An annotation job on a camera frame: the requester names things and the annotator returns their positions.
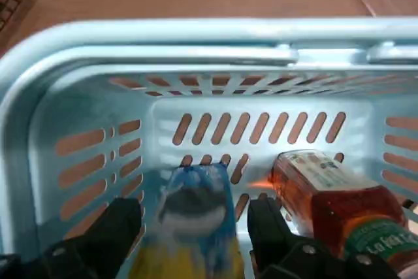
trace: bottle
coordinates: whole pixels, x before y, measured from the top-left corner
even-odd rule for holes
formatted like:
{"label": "bottle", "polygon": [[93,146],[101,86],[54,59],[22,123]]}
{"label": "bottle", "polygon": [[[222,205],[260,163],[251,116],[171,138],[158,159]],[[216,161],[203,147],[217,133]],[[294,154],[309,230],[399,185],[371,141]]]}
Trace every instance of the bottle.
{"label": "bottle", "polygon": [[301,235],[336,257],[371,252],[401,278],[418,278],[418,236],[387,188],[315,150],[280,154],[270,181]]}

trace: basket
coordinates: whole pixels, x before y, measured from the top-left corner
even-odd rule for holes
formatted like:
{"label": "basket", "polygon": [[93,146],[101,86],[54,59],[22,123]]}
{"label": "basket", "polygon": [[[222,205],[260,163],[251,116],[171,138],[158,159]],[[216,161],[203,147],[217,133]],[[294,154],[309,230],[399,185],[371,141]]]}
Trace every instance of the basket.
{"label": "basket", "polygon": [[30,259],[82,234],[115,196],[141,200],[141,236],[173,168],[222,159],[253,278],[246,206],[274,196],[255,182],[280,152],[324,151],[418,201],[417,73],[418,19],[43,31],[0,61],[0,251]]}

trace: snack bag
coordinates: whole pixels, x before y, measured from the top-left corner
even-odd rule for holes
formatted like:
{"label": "snack bag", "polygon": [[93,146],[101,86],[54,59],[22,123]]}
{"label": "snack bag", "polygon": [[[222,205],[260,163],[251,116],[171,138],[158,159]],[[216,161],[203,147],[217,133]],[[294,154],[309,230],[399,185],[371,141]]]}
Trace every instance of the snack bag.
{"label": "snack bag", "polygon": [[226,166],[174,170],[129,279],[243,277]]}

